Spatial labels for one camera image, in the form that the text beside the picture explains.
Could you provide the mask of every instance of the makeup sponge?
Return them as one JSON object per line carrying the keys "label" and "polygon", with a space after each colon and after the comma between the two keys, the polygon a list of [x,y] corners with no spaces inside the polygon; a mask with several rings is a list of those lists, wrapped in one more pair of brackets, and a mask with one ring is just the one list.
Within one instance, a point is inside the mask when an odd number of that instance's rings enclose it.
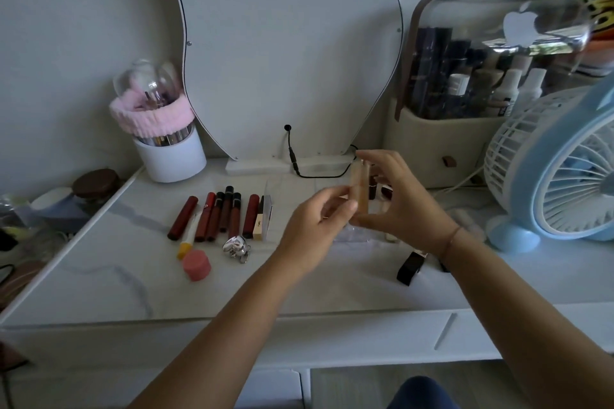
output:
{"label": "makeup sponge", "polygon": [[184,272],[190,278],[190,281],[201,281],[211,271],[209,258],[203,250],[193,249],[189,251],[181,264],[184,267]]}

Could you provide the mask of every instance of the electric fan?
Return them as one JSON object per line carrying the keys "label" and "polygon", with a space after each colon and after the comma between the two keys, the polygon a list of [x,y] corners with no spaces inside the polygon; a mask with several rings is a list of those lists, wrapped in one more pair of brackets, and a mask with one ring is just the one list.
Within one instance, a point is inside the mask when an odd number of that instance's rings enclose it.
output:
{"label": "electric fan", "polygon": [[484,176],[508,212],[486,225],[504,252],[532,250],[540,236],[614,239],[614,74],[508,119],[487,148]]}

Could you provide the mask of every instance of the pink fuzzy band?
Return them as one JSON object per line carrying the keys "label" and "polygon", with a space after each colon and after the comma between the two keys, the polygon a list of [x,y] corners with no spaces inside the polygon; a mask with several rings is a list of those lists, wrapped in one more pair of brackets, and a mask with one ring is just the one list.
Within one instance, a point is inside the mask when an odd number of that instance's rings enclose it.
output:
{"label": "pink fuzzy band", "polygon": [[173,134],[194,121],[188,97],[181,94],[175,102],[157,110],[143,110],[145,95],[128,89],[109,105],[111,115],[121,129],[139,138]]}

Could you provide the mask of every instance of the silver keychain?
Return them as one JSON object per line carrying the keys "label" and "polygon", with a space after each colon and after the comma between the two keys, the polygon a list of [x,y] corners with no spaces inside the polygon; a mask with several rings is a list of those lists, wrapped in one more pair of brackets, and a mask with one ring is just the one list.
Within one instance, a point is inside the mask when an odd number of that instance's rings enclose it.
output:
{"label": "silver keychain", "polygon": [[239,259],[239,263],[246,263],[249,257],[249,251],[252,246],[248,244],[243,236],[233,236],[228,241],[224,242],[222,250]]}

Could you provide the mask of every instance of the brown jar lid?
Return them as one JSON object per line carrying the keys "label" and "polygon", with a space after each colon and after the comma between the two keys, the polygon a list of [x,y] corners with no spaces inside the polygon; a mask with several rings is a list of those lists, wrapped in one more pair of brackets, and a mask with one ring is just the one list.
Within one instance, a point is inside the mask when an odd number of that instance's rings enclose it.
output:
{"label": "brown jar lid", "polygon": [[73,183],[73,193],[82,199],[106,197],[117,189],[119,175],[111,168],[102,168],[85,173]]}

